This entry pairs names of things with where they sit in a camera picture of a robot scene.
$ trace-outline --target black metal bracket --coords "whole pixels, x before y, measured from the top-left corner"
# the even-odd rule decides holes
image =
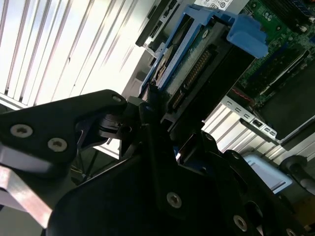
[[[78,150],[104,143],[99,120],[127,106],[103,90],[0,116],[1,164],[41,177],[66,175]]]

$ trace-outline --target blue plastic latch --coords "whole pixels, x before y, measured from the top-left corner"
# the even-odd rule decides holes
[[[260,31],[258,21],[245,14],[235,15],[220,10],[216,10],[215,15],[231,26],[226,37],[230,43],[258,59],[268,54],[267,35]]]

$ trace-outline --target green circuit board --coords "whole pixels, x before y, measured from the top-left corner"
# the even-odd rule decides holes
[[[305,33],[293,32],[260,0],[250,0],[241,13],[258,20],[262,25],[262,30],[267,34],[268,55],[262,59],[256,59],[241,76],[237,85],[237,87],[253,99],[254,104],[252,104],[252,106],[259,108],[263,106],[276,91],[269,91],[267,94],[262,93],[263,90],[261,92],[253,91],[253,89],[257,87],[257,83],[254,80],[261,80],[260,82],[264,83],[263,76],[257,76],[257,72],[264,66],[266,67],[268,63],[270,64],[265,70],[271,70],[273,67],[282,65],[285,69],[286,63],[289,65],[291,63],[290,60],[294,61],[294,57],[301,57],[299,68],[294,70],[294,73],[292,73],[286,81],[305,69],[315,58],[315,43],[310,40],[315,36],[315,25],[307,26]],[[283,61],[278,60],[279,64],[272,61],[276,54],[283,54]],[[277,89],[283,87],[285,82],[279,85]]]

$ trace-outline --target motherboard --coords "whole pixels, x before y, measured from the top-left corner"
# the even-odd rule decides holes
[[[297,0],[250,0],[241,13],[258,20],[267,34],[268,55],[256,59],[230,96],[256,111],[315,58],[314,4]]]

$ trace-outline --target port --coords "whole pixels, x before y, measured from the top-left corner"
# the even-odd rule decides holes
[[[259,122],[258,120],[254,120],[252,123],[253,123],[253,125],[255,125],[258,128],[260,128],[262,126],[262,123]]]
[[[173,0],[169,6],[168,6],[168,9],[164,12],[163,14],[163,17],[166,18],[167,15],[169,14],[169,12],[174,8],[174,6],[176,5],[177,1],[176,0]]]
[[[158,24],[154,27],[153,31],[150,34],[151,38],[154,38],[154,36],[156,35],[158,29],[161,27],[162,24],[163,24],[163,22],[159,21]]]

